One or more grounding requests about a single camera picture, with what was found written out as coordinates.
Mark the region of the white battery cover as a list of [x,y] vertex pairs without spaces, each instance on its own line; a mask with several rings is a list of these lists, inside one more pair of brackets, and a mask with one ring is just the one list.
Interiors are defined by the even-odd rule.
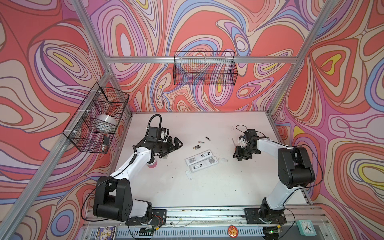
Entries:
[[186,175],[190,181],[193,179],[192,173],[189,170],[186,171]]
[[218,158],[219,162],[228,163],[229,160],[225,158]]

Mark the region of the white remote control with batteries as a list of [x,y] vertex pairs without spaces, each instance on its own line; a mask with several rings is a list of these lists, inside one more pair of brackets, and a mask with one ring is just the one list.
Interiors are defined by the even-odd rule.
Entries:
[[219,163],[218,159],[216,157],[212,157],[203,161],[200,161],[198,163],[195,163],[190,166],[190,172],[195,173],[197,171],[201,171],[207,168],[210,168],[212,166],[215,166]]

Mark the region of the orange black screwdriver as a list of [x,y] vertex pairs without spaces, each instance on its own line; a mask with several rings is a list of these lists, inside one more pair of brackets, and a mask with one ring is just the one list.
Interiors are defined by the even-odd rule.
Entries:
[[236,149],[237,147],[237,144],[235,143],[234,139],[232,138],[232,142],[233,142],[233,145],[234,145],[234,148]]

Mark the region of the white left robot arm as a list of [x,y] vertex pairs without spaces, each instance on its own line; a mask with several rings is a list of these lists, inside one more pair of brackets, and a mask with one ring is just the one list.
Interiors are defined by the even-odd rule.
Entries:
[[155,166],[155,157],[163,158],[183,146],[177,137],[169,136],[168,129],[148,127],[144,138],[133,145],[134,152],[128,160],[110,176],[97,181],[93,215],[119,222],[129,219],[150,222],[152,204],[134,199],[131,181],[144,166]]

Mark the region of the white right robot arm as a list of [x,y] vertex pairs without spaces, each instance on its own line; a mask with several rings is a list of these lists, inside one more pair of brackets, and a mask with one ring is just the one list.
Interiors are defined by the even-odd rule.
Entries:
[[306,148],[277,143],[266,136],[259,136],[254,129],[244,131],[239,137],[239,145],[233,157],[240,162],[262,153],[277,160],[279,182],[269,196],[263,199],[260,212],[281,213],[285,203],[296,191],[315,181],[312,162]]

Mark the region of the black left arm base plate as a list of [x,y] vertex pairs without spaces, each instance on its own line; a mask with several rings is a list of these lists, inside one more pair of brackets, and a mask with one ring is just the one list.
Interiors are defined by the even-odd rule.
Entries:
[[127,226],[152,226],[161,227],[166,223],[167,210],[154,209],[146,213],[144,217],[132,217],[126,221]]

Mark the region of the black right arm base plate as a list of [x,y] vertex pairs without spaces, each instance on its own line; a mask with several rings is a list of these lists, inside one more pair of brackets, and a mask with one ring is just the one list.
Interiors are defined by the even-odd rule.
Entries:
[[241,215],[245,218],[247,224],[276,224],[284,225],[287,223],[283,210],[270,210],[266,208],[246,208],[245,214]]

